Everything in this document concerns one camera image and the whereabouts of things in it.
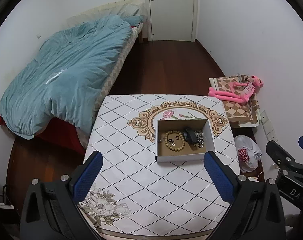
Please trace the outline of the white plastic bag red print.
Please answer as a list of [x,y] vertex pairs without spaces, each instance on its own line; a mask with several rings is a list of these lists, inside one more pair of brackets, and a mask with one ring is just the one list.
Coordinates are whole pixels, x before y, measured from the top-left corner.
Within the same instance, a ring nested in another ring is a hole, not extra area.
[[256,142],[245,135],[235,137],[235,146],[241,172],[253,172],[258,168],[258,162],[261,161],[262,152]]

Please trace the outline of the white cardboard box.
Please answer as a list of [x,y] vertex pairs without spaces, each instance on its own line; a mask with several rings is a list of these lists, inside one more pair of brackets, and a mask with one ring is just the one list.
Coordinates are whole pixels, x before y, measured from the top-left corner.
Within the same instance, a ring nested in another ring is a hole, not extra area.
[[[184,140],[186,127],[195,131],[196,145]],[[202,160],[206,152],[215,150],[212,126],[207,119],[159,120],[157,123],[155,159],[158,163]]]

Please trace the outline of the black fitness band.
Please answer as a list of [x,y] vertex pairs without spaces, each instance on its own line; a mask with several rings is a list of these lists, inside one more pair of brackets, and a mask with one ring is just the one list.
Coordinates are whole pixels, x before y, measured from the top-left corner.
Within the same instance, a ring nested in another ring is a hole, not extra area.
[[190,127],[186,127],[183,130],[183,137],[186,142],[188,142],[191,145],[196,145],[198,143],[198,139],[196,136],[196,133],[193,129]]

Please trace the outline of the white power strip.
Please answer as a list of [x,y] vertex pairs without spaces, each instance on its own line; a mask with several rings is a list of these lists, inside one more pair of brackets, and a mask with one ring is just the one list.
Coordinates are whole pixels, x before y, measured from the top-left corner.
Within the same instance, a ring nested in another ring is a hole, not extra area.
[[274,131],[271,121],[269,120],[266,111],[260,113],[260,123],[263,127],[264,134],[268,141],[278,142],[278,138]]

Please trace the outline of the pink panther plush toy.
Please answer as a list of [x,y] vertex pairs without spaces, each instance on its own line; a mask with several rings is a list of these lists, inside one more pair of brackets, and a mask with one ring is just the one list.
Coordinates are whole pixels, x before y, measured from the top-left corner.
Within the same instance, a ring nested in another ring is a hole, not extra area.
[[257,76],[251,75],[245,78],[245,83],[230,82],[230,91],[220,91],[209,88],[208,96],[215,97],[222,101],[229,101],[243,105],[263,87],[264,82]]

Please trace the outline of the bed with patterned mattress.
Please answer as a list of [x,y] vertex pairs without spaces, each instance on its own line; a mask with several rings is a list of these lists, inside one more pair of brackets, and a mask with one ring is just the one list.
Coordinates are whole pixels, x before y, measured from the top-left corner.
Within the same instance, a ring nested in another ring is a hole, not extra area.
[[[70,17],[67,20],[68,28],[74,27],[76,25],[97,20],[109,15],[118,15],[121,18],[126,18],[130,16],[142,16],[144,18],[141,26],[138,27],[136,31],[136,37],[130,39],[129,44],[125,47],[124,51],[122,51],[119,61],[112,71],[110,76],[107,78],[106,82],[103,86],[102,94],[99,97],[99,109],[105,99],[105,97],[109,94],[113,84],[115,83],[126,57],[131,51],[135,41],[139,38],[142,38],[142,29],[145,23],[145,8],[143,0],[120,0],[111,3],[107,3],[104,5],[100,5],[98,7],[92,8],[85,12],[82,12],[78,15]],[[11,134],[14,134],[4,123],[3,119],[0,117],[0,126],[8,129]],[[51,144],[55,144],[61,147],[68,148],[73,150],[79,154],[84,154],[85,149],[88,145],[89,137],[86,137],[79,131],[79,129],[75,128],[73,125],[58,119],[53,118],[46,128],[36,134],[34,138],[41,138],[44,141],[50,142]]]

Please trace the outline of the teal blanket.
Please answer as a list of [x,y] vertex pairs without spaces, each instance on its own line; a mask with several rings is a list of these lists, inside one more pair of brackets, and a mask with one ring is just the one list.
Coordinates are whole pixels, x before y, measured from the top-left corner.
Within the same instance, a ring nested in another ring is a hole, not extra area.
[[32,139],[58,118],[88,137],[104,83],[143,20],[109,15],[53,34],[5,90],[5,125]]

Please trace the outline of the white door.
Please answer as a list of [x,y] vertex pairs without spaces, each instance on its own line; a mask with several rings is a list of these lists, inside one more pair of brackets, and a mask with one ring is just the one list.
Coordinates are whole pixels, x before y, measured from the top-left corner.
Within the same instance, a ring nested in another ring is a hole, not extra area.
[[145,0],[149,41],[196,38],[198,0]]

